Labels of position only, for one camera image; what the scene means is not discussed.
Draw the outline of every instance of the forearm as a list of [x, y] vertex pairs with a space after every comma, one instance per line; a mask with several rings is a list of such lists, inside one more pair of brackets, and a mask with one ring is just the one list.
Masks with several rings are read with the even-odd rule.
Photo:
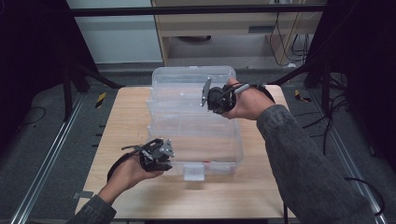
[[368, 201], [319, 152], [283, 105], [257, 121], [285, 204], [303, 223], [375, 223]]
[[116, 213], [116, 210], [114, 210], [110, 204], [106, 203], [99, 196], [95, 195], [72, 219], [67, 221], [67, 224], [106, 224], [111, 222]]

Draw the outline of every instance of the wooden table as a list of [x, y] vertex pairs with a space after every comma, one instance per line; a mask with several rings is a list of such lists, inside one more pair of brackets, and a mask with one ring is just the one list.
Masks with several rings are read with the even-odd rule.
[[[267, 86], [278, 104], [286, 105], [278, 86]], [[124, 153], [120, 149], [148, 140], [149, 87], [119, 90], [88, 175], [84, 190], [95, 194], [106, 183], [111, 165]], [[276, 218], [283, 203], [256, 122], [240, 119], [244, 159], [234, 175], [207, 176], [188, 182], [166, 173], [125, 191], [114, 202], [116, 218]], [[77, 211], [88, 199], [80, 199]]]

